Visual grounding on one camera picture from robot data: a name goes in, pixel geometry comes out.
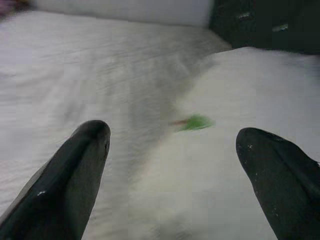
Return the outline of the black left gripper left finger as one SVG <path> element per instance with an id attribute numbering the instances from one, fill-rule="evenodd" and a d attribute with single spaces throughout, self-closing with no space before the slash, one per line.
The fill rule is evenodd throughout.
<path id="1" fill-rule="evenodd" d="M 0 240 L 81 240 L 110 149 L 102 120 L 81 124 L 0 216 Z"/>

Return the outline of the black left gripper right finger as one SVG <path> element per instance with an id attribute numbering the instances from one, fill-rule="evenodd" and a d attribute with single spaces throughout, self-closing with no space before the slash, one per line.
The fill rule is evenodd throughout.
<path id="1" fill-rule="evenodd" d="M 320 240 L 320 165 L 300 147 L 247 127 L 236 153 L 278 240 Z"/>

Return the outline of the white pillow green tree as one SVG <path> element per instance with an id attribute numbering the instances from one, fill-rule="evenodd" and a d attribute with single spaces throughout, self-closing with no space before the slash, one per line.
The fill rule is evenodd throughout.
<path id="1" fill-rule="evenodd" d="M 320 56 L 246 47 L 212 59 L 130 184 L 127 240 L 278 240 L 237 155 L 244 128 L 320 165 Z"/>

